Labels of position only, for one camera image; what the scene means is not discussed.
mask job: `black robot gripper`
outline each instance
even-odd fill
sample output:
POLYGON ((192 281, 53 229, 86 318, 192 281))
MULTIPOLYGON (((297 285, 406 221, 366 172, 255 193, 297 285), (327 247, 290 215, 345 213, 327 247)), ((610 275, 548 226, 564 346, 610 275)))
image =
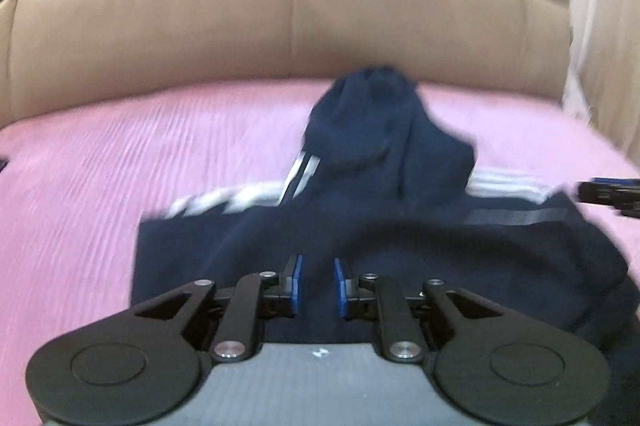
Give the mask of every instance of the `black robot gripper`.
POLYGON ((340 315, 376 324, 380 356, 418 364, 466 414, 505 426, 559 426, 604 398, 609 366, 581 338, 440 279, 405 296, 390 277, 335 259, 340 315))
POLYGON ((56 338, 40 348, 26 385, 43 421, 144 424, 193 395, 212 367, 257 353, 262 321, 298 311, 302 257, 282 273, 219 289, 198 280, 56 338))

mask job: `pink bedsheet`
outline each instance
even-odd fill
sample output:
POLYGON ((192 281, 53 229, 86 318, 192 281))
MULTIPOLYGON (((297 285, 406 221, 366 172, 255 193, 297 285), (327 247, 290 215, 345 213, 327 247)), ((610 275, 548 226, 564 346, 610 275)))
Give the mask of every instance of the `pink bedsheet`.
MULTIPOLYGON (((219 82, 104 103, 0 132, 0 424, 38 417, 24 369, 47 340, 127 306, 140 217, 214 187, 282 180, 300 148, 316 80, 219 82)), ((640 177, 602 137, 552 103, 443 86, 428 110, 469 139, 482 166, 572 189, 640 177)), ((640 221, 584 207, 640 279, 640 221)))

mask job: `metal bolt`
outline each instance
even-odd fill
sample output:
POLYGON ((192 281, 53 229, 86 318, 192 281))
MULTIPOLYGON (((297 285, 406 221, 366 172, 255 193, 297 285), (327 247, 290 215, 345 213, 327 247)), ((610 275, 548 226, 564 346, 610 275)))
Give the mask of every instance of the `metal bolt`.
POLYGON ((421 349, 412 341, 399 341, 389 347, 389 352, 399 359, 412 359, 420 354, 421 349))
POLYGON ((213 351, 217 356, 225 359, 233 359, 238 356, 242 356, 245 350, 246 347, 244 346, 244 343, 234 340, 220 342, 213 348, 213 351))

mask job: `navy hoodie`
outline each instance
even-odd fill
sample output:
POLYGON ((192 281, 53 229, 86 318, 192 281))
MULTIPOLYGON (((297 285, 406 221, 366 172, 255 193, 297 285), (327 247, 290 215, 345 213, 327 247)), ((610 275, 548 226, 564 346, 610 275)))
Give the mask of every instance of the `navy hoodie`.
POLYGON ((303 153, 276 207, 142 222, 132 304, 198 278, 232 286, 302 254, 302 311, 270 322, 266 340, 370 342, 370 324, 338 317, 335 257, 395 276, 406 294, 442 278, 602 349, 613 376, 592 422, 640 424, 639 292, 564 193, 541 205, 468 195, 473 148, 440 130, 389 68, 336 80, 310 114, 303 153))

